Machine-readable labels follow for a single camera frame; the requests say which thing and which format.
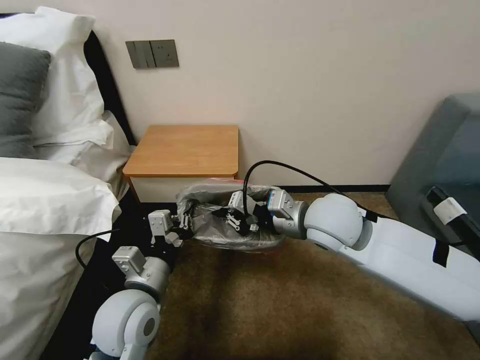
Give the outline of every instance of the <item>wall switch panel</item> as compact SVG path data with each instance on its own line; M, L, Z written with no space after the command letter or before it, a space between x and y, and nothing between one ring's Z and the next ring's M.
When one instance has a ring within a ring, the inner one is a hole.
M135 69L179 67L175 40L126 41L125 44Z

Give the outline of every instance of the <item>plastic bag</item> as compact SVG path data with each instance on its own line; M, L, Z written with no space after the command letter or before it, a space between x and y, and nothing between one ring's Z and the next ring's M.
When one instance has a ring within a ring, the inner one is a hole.
M241 236L226 223L224 218L212 212L226 207L232 194L242 190L243 181L221 178L209 178L205 181L185 187L176 196L178 214L189 209L191 215L193 239L200 243L221 249L240 250L247 252L264 252L279 246L285 236L275 235L268 230L250 231L247 236ZM247 194L255 201L266 202L270 190L275 186L249 185Z

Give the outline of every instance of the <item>white drawer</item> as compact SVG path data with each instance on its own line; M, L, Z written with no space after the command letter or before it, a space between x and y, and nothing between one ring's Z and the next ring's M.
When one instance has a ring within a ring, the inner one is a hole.
M206 177L131 177L131 183L142 203L174 203L177 193Z

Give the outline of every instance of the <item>brown carpet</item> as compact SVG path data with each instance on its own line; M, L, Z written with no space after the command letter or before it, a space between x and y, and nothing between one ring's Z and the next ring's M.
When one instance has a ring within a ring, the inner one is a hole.
M393 215L382 193L351 196ZM460 322L288 239L268 254L187 243L148 359L460 360L480 359L480 349Z

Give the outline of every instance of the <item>bedside table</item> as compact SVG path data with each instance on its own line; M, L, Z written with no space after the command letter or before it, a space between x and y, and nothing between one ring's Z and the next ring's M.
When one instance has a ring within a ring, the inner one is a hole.
M239 172L236 125L153 125L123 168L141 203L174 203L185 186Z

